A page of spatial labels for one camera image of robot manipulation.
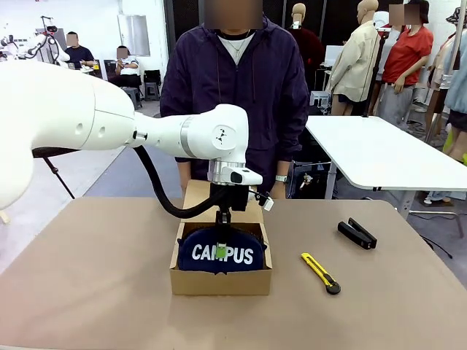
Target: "person wearing purple jacket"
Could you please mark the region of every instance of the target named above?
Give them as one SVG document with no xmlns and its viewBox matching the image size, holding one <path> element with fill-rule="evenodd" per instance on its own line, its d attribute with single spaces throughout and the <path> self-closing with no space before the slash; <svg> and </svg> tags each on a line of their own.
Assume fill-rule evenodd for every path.
<svg viewBox="0 0 467 350">
<path fill-rule="evenodd" d="M 281 199 L 293 154 L 301 149 L 309 93 L 295 39 L 266 18 L 258 3 L 207 2 L 207 24 L 184 33 L 170 57 L 161 116 L 199 114 L 218 104 L 245 109 L 247 167 L 263 176 L 258 191 Z M 176 161 L 184 194 L 190 179 L 207 179 L 208 161 Z"/>
</svg>

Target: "stool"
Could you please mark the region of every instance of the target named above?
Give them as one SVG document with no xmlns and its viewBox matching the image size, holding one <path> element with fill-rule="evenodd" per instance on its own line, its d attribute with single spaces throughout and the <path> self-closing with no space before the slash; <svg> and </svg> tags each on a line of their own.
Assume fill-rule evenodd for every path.
<svg viewBox="0 0 467 350">
<path fill-rule="evenodd" d="M 145 82 L 144 83 L 144 95 L 146 101 L 159 101 L 161 99 L 159 95 L 159 87 L 157 82 Z"/>
<path fill-rule="evenodd" d="M 135 109 L 143 108 L 138 89 L 135 87 L 123 87 L 123 91 L 125 91 L 128 97 L 131 98 L 131 102 L 133 102 Z"/>
</svg>

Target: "hand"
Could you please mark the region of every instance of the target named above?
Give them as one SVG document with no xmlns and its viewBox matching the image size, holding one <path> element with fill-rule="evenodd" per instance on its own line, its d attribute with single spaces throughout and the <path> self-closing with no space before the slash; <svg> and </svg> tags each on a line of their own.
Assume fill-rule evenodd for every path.
<svg viewBox="0 0 467 350">
<path fill-rule="evenodd" d="M 401 75 L 394 83 L 394 93 L 397 95 L 402 92 L 406 84 L 406 77 Z"/>
<path fill-rule="evenodd" d="M 270 193 L 271 198 L 272 199 L 287 199 L 287 196 L 285 195 L 285 191 L 286 191 L 285 188 L 286 186 L 284 182 L 276 181 Z"/>
</svg>

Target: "necklace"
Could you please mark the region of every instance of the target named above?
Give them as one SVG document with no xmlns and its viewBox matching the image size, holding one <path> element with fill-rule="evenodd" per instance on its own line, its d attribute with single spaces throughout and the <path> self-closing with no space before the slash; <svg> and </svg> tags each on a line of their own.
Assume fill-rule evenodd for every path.
<svg viewBox="0 0 467 350">
<path fill-rule="evenodd" d="M 243 39 L 243 42 L 242 42 L 242 44 L 240 45 L 240 47 L 239 47 L 238 49 L 237 49 L 229 40 L 226 40 L 227 43 L 228 43 L 230 46 L 232 46 L 232 48 L 233 48 L 233 49 L 235 50 L 235 52 L 236 52 L 236 53 L 235 53 L 235 59 L 238 59 L 238 58 L 239 58 L 240 50 L 242 49 L 244 43 L 246 42 L 247 37 L 250 36 L 250 31 L 251 31 L 251 29 L 248 30 L 245 39 Z"/>
</svg>

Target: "stapler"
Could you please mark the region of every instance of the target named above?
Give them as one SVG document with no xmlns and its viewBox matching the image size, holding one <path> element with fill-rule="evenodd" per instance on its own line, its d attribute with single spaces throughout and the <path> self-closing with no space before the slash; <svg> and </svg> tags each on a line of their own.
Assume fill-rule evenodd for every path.
<svg viewBox="0 0 467 350">
<path fill-rule="evenodd" d="M 377 247 L 377 239 L 353 218 L 349 218 L 348 224 L 341 221 L 337 226 L 337 229 L 349 240 L 364 249 L 369 250 Z"/>
</svg>

